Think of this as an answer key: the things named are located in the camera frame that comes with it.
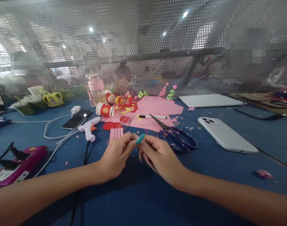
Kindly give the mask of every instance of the white phone case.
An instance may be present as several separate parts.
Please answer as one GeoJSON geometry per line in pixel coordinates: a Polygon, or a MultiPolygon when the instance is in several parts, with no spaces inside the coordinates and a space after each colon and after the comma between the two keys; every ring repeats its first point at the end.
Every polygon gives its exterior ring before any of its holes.
{"type": "Polygon", "coordinates": [[[241,153],[257,153],[258,150],[220,119],[201,117],[198,119],[215,140],[225,149],[241,153]]]}

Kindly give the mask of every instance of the blue table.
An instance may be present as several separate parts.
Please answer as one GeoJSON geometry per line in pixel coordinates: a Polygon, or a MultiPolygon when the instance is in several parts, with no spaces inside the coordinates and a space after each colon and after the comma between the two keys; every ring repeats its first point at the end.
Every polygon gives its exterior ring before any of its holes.
{"type": "MultiPolygon", "coordinates": [[[[196,151],[178,155],[186,167],[208,176],[287,195],[286,168],[260,152],[250,155],[226,151],[197,122],[197,118],[202,116],[220,118],[249,142],[287,163],[287,118],[274,122],[258,121],[226,107],[187,111],[188,108],[179,99],[175,100],[177,104],[185,107],[178,118],[177,127],[185,129],[199,143],[199,149],[196,151]],[[258,169],[267,170],[274,179],[263,180],[254,177],[252,172],[258,169]]],[[[70,109],[75,105],[80,105],[82,109],[92,109],[89,102],[83,100],[66,102],[63,106],[47,109],[33,116],[22,116],[18,112],[12,112],[4,117],[13,121],[52,120],[70,114],[70,109]]],[[[69,117],[66,117],[54,122],[47,135],[58,137],[67,134],[68,131],[61,129],[61,126],[68,119],[69,117]]],[[[106,149],[110,132],[104,131],[102,125],[103,123],[97,124],[97,138],[90,145],[88,163],[99,160],[106,149]]],[[[44,127],[45,123],[15,123],[0,129],[0,155],[12,141],[19,150],[40,145],[54,149],[57,140],[45,139],[44,127]]],[[[144,133],[144,130],[132,127],[128,128],[128,131],[144,133]]],[[[79,138],[73,136],[62,145],[53,161],[44,170],[44,174],[82,165],[86,140],[84,134],[77,135],[79,138]]],[[[145,163],[140,164],[135,150],[126,165],[126,169],[118,178],[82,191],[75,225],[251,224],[211,202],[175,190],[145,163]]],[[[55,202],[23,225],[69,225],[74,198],[75,195],[72,194],[55,202]]]]}

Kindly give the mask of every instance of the pink paper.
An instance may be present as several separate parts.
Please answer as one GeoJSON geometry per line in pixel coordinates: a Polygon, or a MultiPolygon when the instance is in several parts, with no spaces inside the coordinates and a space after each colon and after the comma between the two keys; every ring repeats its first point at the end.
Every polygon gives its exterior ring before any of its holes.
{"type": "MultiPolygon", "coordinates": [[[[163,122],[165,125],[167,126],[174,126],[173,122],[171,121],[170,117],[168,115],[161,115],[161,114],[157,114],[157,113],[151,113],[153,116],[166,116],[167,119],[159,119],[159,121],[163,122]]],[[[136,128],[141,128],[141,129],[147,129],[147,130],[152,130],[152,131],[156,131],[159,132],[160,130],[162,130],[162,127],[160,125],[158,125],[158,123],[154,120],[154,119],[146,119],[143,118],[141,121],[138,121],[138,118],[135,115],[149,115],[149,112],[147,111],[143,111],[143,110],[137,110],[135,113],[133,112],[128,112],[125,114],[121,114],[121,111],[115,111],[114,116],[113,117],[108,117],[108,118],[102,118],[103,122],[120,122],[119,119],[122,116],[129,116],[132,119],[131,123],[129,126],[131,127],[136,127],[136,128]]]]}
{"type": "Polygon", "coordinates": [[[124,134],[123,128],[115,128],[110,130],[110,140],[112,138],[120,138],[124,134]]]}
{"type": "Polygon", "coordinates": [[[138,109],[162,115],[179,115],[183,107],[159,96],[144,96],[138,103],[138,109]]]}
{"type": "Polygon", "coordinates": [[[172,118],[172,122],[177,122],[177,118],[178,118],[179,116],[177,116],[177,117],[175,117],[175,118],[172,118]]]}

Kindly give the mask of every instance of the black smartphone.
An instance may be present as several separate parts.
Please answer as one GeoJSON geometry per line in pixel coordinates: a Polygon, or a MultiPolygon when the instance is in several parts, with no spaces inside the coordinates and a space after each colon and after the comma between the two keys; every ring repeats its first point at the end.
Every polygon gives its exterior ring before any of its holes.
{"type": "Polygon", "coordinates": [[[69,129],[73,130],[76,127],[78,127],[85,119],[87,116],[90,114],[90,110],[80,110],[78,113],[76,113],[68,122],[66,122],[62,128],[63,129],[69,129]]]}

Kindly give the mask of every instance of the perforated metal mesh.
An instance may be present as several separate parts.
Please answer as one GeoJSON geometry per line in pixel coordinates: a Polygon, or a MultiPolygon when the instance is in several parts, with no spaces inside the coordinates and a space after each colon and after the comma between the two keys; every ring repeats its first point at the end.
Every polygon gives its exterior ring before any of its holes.
{"type": "Polygon", "coordinates": [[[158,95],[166,82],[177,96],[254,91],[287,56],[287,1],[0,1],[0,84],[10,98],[34,85],[87,98],[83,59],[95,56],[117,94],[158,95]],[[270,30],[270,63],[226,63],[225,31],[238,27],[270,30]],[[42,74],[10,73],[20,51],[41,53],[42,74]]]}

